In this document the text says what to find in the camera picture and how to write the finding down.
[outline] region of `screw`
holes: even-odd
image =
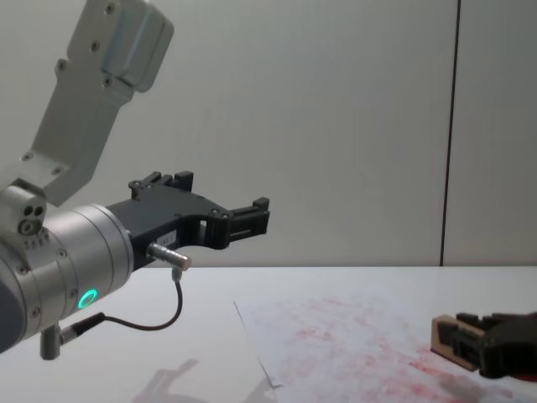
[[[104,12],[106,14],[112,14],[114,10],[116,9],[116,5],[114,3],[110,3],[107,5],[107,7],[104,9]]]
[[[95,53],[95,52],[97,52],[99,50],[100,47],[101,47],[101,44],[99,43],[99,41],[94,40],[93,42],[91,42],[90,51]]]
[[[25,235],[25,236],[31,235],[34,230],[35,230],[34,224],[28,220],[23,220],[18,225],[18,232],[21,235]]]

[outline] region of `white wall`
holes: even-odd
[[[224,207],[273,211],[266,237],[197,264],[438,263],[454,0],[155,3],[175,24],[161,74],[68,206],[193,170]],[[0,162],[31,144],[82,7],[0,2]]]
[[[464,0],[446,264],[537,263],[537,2]]]

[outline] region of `bolt hole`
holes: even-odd
[[[110,3],[107,5],[107,7],[104,9],[104,12],[106,14],[112,14],[114,10],[116,9],[116,6],[113,3]]]
[[[99,50],[99,48],[101,47],[101,44],[99,43],[98,40],[94,40],[93,42],[91,42],[91,45],[90,45],[90,50],[95,53]]]

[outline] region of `black object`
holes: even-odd
[[[440,342],[479,368],[484,378],[537,375],[537,314],[494,313],[479,318],[460,313],[460,322],[484,331],[483,335],[456,324],[439,322]]]
[[[154,172],[129,183],[131,200],[108,208],[130,232],[135,270],[154,261],[146,254],[153,242],[169,249],[191,245],[224,249],[230,242],[267,232],[269,199],[227,210],[192,193],[193,179],[189,171],[173,176]]]
[[[71,325],[71,328],[78,337],[87,332],[88,330],[91,330],[95,326],[103,323],[105,319],[106,317],[104,313],[97,313],[92,317],[88,317],[87,319],[83,319],[80,322],[74,323],[73,325]]]

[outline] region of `black cable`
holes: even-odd
[[[175,283],[175,289],[177,290],[177,310],[175,311],[174,316],[169,321],[167,321],[164,325],[142,326],[142,325],[137,325],[135,323],[124,321],[123,319],[118,319],[116,317],[104,317],[104,320],[109,321],[109,322],[114,322],[122,326],[130,327],[132,329],[142,330],[144,332],[154,332],[157,330],[163,330],[167,327],[170,327],[177,321],[177,319],[179,319],[181,311],[183,310],[183,291],[181,290],[181,285],[179,282]]]

